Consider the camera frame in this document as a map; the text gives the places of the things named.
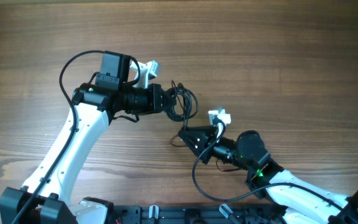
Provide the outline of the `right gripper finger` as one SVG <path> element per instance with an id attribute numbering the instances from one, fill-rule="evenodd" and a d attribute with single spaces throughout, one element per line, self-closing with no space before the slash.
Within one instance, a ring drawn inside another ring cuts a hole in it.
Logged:
<path id="1" fill-rule="evenodd" d="M 202 132 L 202 133 L 215 133 L 215 126 L 198 126 L 198 127 L 187 127 L 186 131 L 189 132 Z"/>
<path id="2" fill-rule="evenodd" d="M 178 136 L 196 156 L 200 155 L 208 146 L 208 129 L 181 129 Z"/>

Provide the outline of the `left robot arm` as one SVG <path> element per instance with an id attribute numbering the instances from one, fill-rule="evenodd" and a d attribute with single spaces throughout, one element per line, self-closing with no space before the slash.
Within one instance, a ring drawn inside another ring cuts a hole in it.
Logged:
<path id="1" fill-rule="evenodd" d="M 123 119 L 160 113 L 175 105 L 159 84 L 160 65 L 139 63 L 134 57 L 102 53 L 101 68 L 67 101 L 70 112 L 47 155 L 20 189 L 6 188 L 0 197 L 3 223 L 119 223 L 114 204 L 84 198 L 72 205 L 71 193 L 96 141 L 124 111 Z"/>

